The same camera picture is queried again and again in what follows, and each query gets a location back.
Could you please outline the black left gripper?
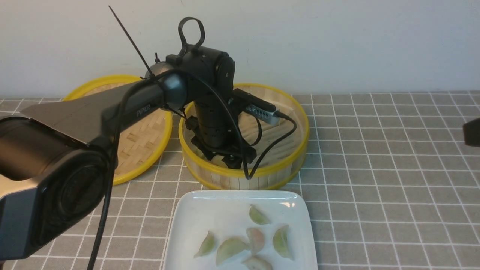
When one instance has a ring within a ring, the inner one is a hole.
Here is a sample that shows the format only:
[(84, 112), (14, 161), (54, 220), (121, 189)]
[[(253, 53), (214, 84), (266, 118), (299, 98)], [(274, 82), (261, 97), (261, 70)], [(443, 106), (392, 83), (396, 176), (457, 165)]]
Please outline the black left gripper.
[(190, 130), (194, 132), (191, 139), (207, 161), (223, 157), (222, 161), (230, 169), (240, 169), (245, 159), (251, 164), (257, 157), (257, 151), (245, 139), (242, 140), (244, 154), (241, 154), (235, 127), (239, 126), (239, 116), (246, 103), (230, 99), (228, 107), (232, 112), (232, 122), (217, 99), (199, 99), (193, 103), (196, 116), (190, 117)]

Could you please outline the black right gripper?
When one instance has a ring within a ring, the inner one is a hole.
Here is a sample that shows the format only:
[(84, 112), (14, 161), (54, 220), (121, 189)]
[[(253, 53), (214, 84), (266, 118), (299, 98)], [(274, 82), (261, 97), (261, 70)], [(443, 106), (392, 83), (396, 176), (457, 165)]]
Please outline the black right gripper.
[(480, 118), (463, 124), (462, 131), (463, 142), (466, 146), (480, 147)]

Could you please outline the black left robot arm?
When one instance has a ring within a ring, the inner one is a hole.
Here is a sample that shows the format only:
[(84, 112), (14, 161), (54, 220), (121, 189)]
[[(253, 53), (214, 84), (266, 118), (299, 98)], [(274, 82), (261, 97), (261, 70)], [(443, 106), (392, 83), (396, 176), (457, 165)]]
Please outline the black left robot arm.
[(180, 111), (201, 149), (234, 168), (256, 151), (241, 137), (228, 53), (189, 45), (156, 60), (143, 79), (1, 119), (1, 261), (24, 259), (91, 213), (108, 210), (122, 131), (158, 109)]

